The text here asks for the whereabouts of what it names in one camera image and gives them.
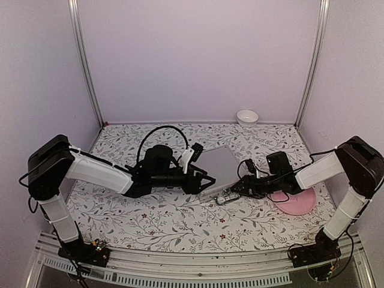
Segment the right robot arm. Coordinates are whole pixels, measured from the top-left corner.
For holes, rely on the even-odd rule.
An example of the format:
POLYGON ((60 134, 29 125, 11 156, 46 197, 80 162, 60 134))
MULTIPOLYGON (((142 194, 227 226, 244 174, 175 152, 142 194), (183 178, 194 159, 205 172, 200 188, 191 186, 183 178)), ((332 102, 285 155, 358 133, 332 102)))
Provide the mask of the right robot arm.
POLYGON ((294 169, 285 152, 272 153, 266 158, 268 176, 258 178, 255 168, 249 167, 250 173, 241 177, 229 191, 257 199, 277 191, 293 196, 337 176, 345 176, 345 196, 317 233, 316 244, 310 249, 313 260, 322 262, 332 254, 340 236, 359 218, 383 185, 383 155, 360 137, 353 136, 316 156, 318 160, 294 169))

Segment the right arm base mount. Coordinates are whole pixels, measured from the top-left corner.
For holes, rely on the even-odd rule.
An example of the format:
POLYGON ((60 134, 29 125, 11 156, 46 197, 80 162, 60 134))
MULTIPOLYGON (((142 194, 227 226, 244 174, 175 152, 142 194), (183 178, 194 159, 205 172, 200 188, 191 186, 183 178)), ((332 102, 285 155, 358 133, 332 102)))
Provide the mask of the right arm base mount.
POLYGON ((298 268, 339 258, 341 251, 338 242, 317 242, 306 246, 293 245, 288 249, 287 256, 293 267, 298 268))

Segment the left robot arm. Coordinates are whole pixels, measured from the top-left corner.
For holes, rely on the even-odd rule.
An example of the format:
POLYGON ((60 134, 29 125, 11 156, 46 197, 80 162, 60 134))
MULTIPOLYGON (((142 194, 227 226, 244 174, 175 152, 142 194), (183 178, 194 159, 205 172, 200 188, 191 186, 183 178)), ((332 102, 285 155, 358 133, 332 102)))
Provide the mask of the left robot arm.
POLYGON ((175 158, 170 147, 155 145, 144 158, 136 158, 135 166, 120 167, 71 146, 67 136, 59 134, 29 157, 28 172, 19 178, 19 184, 44 212, 62 249, 76 260, 85 260, 89 247, 59 192, 64 179, 99 185, 132 199, 158 187, 181 188, 185 194, 197 195, 215 184, 215 178, 194 165, 202 151, 198 143, 186 144, 175 158))

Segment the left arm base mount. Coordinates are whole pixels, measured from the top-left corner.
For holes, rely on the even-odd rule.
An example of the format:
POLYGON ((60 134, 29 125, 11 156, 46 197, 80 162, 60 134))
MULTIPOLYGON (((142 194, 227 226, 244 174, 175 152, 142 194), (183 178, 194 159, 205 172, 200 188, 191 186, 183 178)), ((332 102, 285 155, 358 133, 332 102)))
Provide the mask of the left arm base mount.
POLYGON ((104 240, 96 239, 87 244, 82 239, 77 239, 62 243, 58 256, 74 262, 105 268, 109 261, 110 249, 107 248, 107 242, 104 240))

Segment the floral table mat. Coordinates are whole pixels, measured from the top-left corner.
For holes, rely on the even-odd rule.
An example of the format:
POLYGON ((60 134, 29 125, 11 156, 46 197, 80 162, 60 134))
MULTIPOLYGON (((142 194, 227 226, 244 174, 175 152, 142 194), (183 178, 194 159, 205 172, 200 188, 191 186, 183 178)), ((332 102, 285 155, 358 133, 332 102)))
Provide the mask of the floral table mat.
MULTIPOLYGON (((186 143, 205 149, 227 146, 237 160, 252 159, 267 171, 266 156, 284 151, 295 168, 310 162, 295 127, 237 124, 178 124, 155 130, 153 124, 110 125, 102 129, 92 154, 118 165, 134 165, 136 158, 156 145, 179 155, 186 143)), ((181 190, 155 189, 129 199, 105 188, 77 182, 68 208, 85 241, 103 239, 114 247, 179 253, 269 250, 314 241, 335 208, 327 188, 315 186, 316 205, 305 215, 280 211, 270 200, 243 197, 217 205, 202 203, 181 190)))

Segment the white bowl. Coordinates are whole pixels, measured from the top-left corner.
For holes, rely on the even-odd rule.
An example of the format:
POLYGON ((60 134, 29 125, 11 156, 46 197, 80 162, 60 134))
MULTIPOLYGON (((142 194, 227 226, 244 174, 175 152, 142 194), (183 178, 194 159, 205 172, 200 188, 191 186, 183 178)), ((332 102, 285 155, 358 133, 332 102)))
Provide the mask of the white bowl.
POLYGON ((236 120, 242 127, 253 127, 257 124, 259 116, 252 110, 240 110, 236 114, 236 120))

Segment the aluminium poker case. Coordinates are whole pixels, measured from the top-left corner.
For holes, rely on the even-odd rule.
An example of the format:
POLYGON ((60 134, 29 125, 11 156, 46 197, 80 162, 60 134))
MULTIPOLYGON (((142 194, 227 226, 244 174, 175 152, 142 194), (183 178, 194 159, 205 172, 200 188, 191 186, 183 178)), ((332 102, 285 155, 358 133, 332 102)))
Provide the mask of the aluminium poker case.
POLYGON ((215 178, 215 184, 198 195, 201 203, 224 197, 225 189, 239 180, 236 174, 238 164, 239 161, 227 145, 202 152, 196 166, 205 170, 208 176, 215 178))

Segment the pink plate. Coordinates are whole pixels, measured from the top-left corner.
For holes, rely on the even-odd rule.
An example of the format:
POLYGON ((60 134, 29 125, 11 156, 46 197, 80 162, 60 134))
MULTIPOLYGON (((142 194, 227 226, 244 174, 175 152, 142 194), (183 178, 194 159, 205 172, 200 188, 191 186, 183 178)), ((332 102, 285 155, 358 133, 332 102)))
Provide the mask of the pink plate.
POLYGON ((316 205, 314 188, 306 189, 296 195, 276 191, 268 196, 276 207, 286 214, 300 216, 313 210, 316 205))

